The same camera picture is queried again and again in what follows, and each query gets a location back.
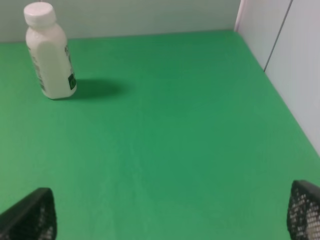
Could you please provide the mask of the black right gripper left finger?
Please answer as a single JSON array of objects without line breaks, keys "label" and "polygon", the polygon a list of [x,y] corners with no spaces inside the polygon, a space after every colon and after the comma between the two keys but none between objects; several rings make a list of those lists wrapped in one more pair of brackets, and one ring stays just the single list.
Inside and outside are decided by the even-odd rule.
[{"label": "black right gripper left finger", "polygon": [[0,214],[2,240],[55,240],[58,234],[54,194],[40,187]]}]

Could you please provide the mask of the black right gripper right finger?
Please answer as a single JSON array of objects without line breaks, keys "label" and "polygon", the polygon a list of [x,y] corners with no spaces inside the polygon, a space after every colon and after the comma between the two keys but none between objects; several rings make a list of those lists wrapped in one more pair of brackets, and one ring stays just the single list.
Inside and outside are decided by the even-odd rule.
[{"label": "black right gripper right finger", "polygon": [[320,239],[320,187],[306,180],[291,185],[286,226],[292,240]]}]

